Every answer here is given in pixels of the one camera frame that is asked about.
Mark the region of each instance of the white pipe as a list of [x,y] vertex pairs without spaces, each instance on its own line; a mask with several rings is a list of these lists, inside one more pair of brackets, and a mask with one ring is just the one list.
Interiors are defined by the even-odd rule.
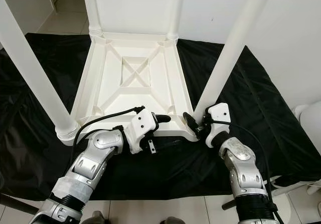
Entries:
[[171,22],[167,34],[168,39],[178,40],[179,38],[179,26],[180,26],[180,18],[182,13],[183,0],[175,0],[172,5],[172,15]]
[[1,44],[56,126],[58,138],[71,145],[79,126],[61,102],[5,0],[0,0],[0,16]]
[[95,36],[102,35],[96,0],[85,0],[89,22],[89,34]]
[[247,0],[236,20],[213,72],[195,108],[193,117],[200,123],[205,108],[215,104],[243,48],[245,39],[267,0]]

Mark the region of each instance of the white wall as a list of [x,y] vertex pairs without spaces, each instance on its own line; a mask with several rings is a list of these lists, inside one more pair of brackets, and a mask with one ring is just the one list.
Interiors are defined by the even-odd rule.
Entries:
[[36,32],[52,13],[50,0],[6,0],[23,33]]
[[[184,0],[180,38],[224,43],[246,0]],[[290,107],[321,100],[321,0],[269,0],[246,41]]]

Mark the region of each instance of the black cloth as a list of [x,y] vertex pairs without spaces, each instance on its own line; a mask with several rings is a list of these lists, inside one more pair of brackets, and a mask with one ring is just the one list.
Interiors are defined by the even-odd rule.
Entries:
[[[71,111],[91,43],[89,36],[27,34],[26,38]],[[223,45],[180,39],[177,48],[195,107]],[[247,47],[218,102],[228,103],[232,122],[248,128],[262,142],[271,176],[282,176],[278,185],[321,178],[319,153]],[[71,148],[57,139],[54,125],[3,49],[0,114],[0,176],[5,180],[1,192],[32,200],[47,198],[66,168]],[[253,149],[264,176],[263,156],[255,140],[240,129],[230,129]],[[144,151],[112,157],[91,199],[170,199],[231,193],[223,161],[202,141],[167,137],[155,138],[154,144],[157,153],[153,155]]]

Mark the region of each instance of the tiled floor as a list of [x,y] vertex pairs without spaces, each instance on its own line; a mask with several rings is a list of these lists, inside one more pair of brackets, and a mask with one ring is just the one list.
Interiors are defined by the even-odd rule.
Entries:
[[[40,33],[75,35],[88,34],[88,18],[84,0],[57,0],[57,14],[48,19]],[[307,195],[306,187],[301,187],[275,198],[279,213],[285,223],[305,224],[321,221],[317,203],[321,193]],[[182,218],[187,224],[237,223],[236,209],[226,211],[221,205],[232,196],[199,196],[173,200],[129,200],[90,201],[83,210],[83,219],[91,217],[94,210],[100,210],[112,224],[157,224],[167,216]],[[37,207],[41,202],[26,201]],[[0,224],[25,224],[31,215],[0,205]]]

